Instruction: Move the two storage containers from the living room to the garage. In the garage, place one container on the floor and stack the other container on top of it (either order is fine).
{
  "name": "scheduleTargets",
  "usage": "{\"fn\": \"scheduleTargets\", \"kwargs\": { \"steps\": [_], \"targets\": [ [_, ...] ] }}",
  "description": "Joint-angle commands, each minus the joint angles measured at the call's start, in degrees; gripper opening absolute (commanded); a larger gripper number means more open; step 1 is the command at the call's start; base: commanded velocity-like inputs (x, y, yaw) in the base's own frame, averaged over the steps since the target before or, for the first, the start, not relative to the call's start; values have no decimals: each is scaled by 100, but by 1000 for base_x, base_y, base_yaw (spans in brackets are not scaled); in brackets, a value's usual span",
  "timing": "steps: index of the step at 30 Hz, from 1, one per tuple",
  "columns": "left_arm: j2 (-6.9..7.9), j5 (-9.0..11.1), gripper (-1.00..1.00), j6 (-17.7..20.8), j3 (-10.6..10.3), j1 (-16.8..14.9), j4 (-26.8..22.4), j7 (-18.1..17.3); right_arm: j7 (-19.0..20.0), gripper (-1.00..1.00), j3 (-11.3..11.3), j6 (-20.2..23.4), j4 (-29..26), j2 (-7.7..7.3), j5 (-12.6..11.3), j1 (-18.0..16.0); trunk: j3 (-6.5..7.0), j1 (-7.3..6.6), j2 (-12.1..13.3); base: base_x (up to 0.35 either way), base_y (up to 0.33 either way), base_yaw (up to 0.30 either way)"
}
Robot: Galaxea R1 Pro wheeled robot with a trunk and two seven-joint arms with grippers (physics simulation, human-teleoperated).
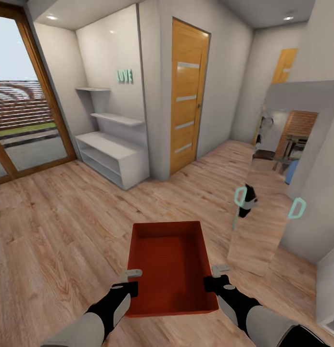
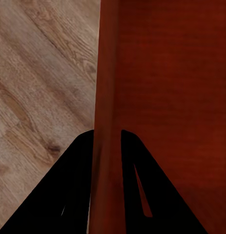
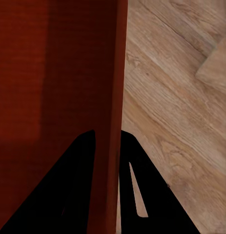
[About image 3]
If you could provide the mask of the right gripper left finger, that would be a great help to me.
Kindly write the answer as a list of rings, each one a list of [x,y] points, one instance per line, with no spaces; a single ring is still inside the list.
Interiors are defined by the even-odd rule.
[[[94,130],[79,135],[0,234],[86,234],[95,150]]]

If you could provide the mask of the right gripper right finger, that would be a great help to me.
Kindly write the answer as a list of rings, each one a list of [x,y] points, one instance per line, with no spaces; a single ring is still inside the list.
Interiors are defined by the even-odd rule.
[[[129,163],[148,217],[137,215]],[[141,144],[123,130],[119,182],[122,234],[200,234]]]

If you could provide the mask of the storage box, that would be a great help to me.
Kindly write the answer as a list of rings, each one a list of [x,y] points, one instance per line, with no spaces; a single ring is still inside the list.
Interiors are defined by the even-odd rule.
[[[116,234],[128,0],[0,0],[0,230],[95,131],[86,234]]]

